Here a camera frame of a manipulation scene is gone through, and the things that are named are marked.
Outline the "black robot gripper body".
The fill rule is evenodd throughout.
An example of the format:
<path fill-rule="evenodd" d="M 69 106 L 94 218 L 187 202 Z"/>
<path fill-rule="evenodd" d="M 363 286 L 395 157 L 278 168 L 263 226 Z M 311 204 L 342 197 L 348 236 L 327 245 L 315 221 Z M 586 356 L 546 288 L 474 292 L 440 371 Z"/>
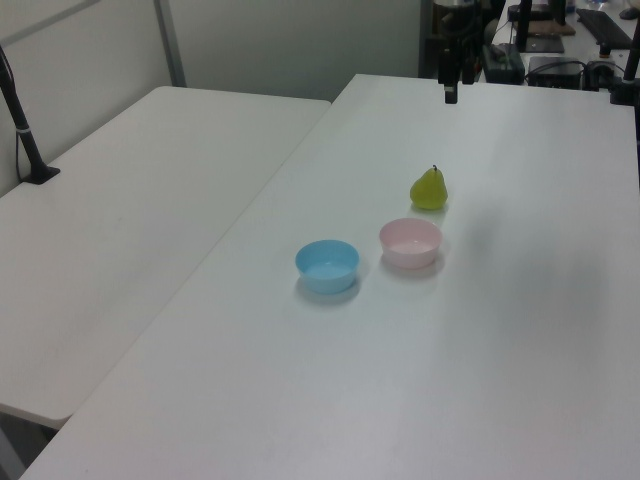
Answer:
<path fill-rule="evenodd" d="M 480 1 L 434 1 L 436 33 L 442 38 L 438 53 L 477 56 L 482 44 Z"/>

